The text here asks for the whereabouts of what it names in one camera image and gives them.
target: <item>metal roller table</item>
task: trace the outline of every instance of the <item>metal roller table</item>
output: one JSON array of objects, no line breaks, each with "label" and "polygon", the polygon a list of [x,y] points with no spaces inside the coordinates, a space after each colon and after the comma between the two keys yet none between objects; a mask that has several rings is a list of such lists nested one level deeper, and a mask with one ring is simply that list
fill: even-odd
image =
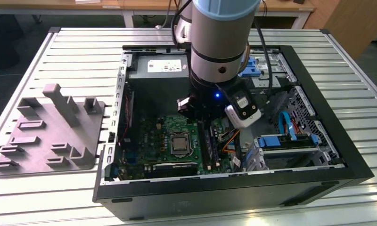
[{"label": "metal roller table", "polygon": [[[100,141],[112,114],[112,95],[124,45],[172,45],[171,31],[152,28],[62,28],[49,33],[0,117],[0,146],[10,139],[23,97],[43,96],[59,83],[77,102],[95,96],[107,108]],[[318,83],[375,177],[343,188],[306,206],[156,219],[154,225],[343,225],[377,224],[377,87],[331,34],[320,30],[264,30],[268,45],[292,45]],[[251,45],[260,44],[251,31]],[[103,150],[99,144],[98,154]],[[119,225],[114,214],[92,202],[96,167],[74,173],[0,178],[0,225]]]}]

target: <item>motherboard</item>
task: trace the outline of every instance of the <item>motherboard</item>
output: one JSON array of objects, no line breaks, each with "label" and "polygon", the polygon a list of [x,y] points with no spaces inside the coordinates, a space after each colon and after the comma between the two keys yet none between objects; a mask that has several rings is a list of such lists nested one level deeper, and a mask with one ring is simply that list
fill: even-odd
[{"label": "motherboard", "polygon": [[[228,155],[220,156],[219,167],[204,166],[196,122],[183,116],[163,116],[142,118],[139,123],[138,148],[128,149],[124,156],[130,179],[231,172]],[[215,137],[220,137],[226,132],[222,120],[212,128]]]}]

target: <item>robotic arm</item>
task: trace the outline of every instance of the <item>robotic arm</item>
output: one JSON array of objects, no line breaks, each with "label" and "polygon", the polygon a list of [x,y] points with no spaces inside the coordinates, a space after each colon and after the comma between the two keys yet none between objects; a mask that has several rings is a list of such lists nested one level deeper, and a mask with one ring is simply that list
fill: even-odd
[{"label": "robotic arm", "polygon": [[248,35],[259,4],[260,0],[187,0],[180,9],[183,15],[192,11],[194,89],[188,98],[178,100],[178,111],[198,120],[214,120],[227,114],[239,129],[262,117],[251,92],[238,78],[250,57]]}]

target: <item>power supply label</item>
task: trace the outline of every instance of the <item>power supply label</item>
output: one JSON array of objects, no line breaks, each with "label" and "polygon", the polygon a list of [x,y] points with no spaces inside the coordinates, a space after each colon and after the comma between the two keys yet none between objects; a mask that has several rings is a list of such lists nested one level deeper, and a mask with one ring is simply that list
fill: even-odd
[{"label": "power supply label", "polygon": [[151,60],[148,61],[148,72],[180,72],[182,60]]}]

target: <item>cpu socket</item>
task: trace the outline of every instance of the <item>cpu socket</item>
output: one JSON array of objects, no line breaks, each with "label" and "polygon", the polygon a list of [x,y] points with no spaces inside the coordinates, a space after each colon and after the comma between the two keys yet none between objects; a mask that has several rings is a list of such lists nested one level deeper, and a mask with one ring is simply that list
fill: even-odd
[{"label": "cpu socket", "polygon": [[171,135],[171,153],[182,158],[190,153],[190,135],[172,134]]}]

